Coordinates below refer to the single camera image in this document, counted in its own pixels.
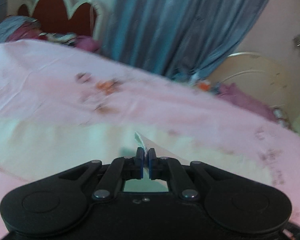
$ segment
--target bed sheet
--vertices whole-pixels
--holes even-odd
[[[116,79],[116,93],[95,81]],[[245,155],[272,171],[272,185],[293,204],[300,225],[300,137],[212,95],[77,49],[43,41],[0,44],[0,116],[58,124],[145,123],[199,145]]]

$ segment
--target beige headboard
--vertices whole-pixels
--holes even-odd
[[[289,115],[290,83],[283,66],[255,52],[230,55],[209,77],[212,84],[236,83],[245,93]]]

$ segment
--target pink pillow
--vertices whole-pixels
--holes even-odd
[[[231,85],[221,84],[219,92],[220,94],[217,95],[217,97],[222,100],[261,115],[269,121],[277,121],[277,118],[274,116],[272,109],[269,106],[264,105],[259,100],[242,92],[235,83],[232,83]]]
[[[90,52],[95,52],[100,49],[101,45],[99,41],[95,41],[90,36],[79,35],[77,37],[76,48],[83,49]]]

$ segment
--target pink bed sheet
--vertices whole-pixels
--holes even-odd
[[[93,82],[77,83],[80,72],[122,85],[105,96],[95,92]],[[22,40],[0,44],[0,116],[76,125],[155,124],[245,155],[271,168],[273,186],[289,196],[291,221],[300,225],[300,137],[209,93],[77,49]],[[20,184],[0,171],[0,198]]]

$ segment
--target pile of clothes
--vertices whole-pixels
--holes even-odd
[[[0,23],[0,43],[21,39],[37,39],[96,52],[101,45],[90,36],[75,33],[44,33],[37,19],[25,16],[9,16]]]

